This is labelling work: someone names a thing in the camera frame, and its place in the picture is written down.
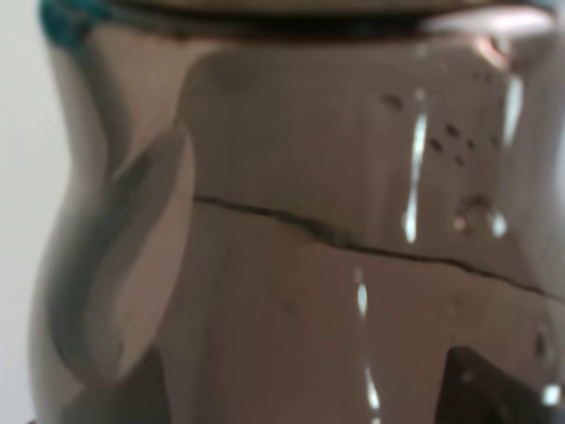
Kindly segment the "translucent brown plastic bottle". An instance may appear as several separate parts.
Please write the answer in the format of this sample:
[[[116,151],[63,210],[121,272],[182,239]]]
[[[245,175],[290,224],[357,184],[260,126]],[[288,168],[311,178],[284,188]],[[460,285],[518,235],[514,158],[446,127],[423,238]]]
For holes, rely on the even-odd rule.
[[[39,423],[561,423],[561,1],[109,1]]]

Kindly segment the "teal translucent plastic cup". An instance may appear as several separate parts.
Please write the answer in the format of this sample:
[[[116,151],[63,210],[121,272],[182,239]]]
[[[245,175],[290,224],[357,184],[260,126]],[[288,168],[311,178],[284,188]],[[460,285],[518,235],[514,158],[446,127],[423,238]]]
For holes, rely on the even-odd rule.
[[[103,21],[112,19],[114,6],[99,0],[41,0],[39,19],[47,39],[64,48],[80,44]]]

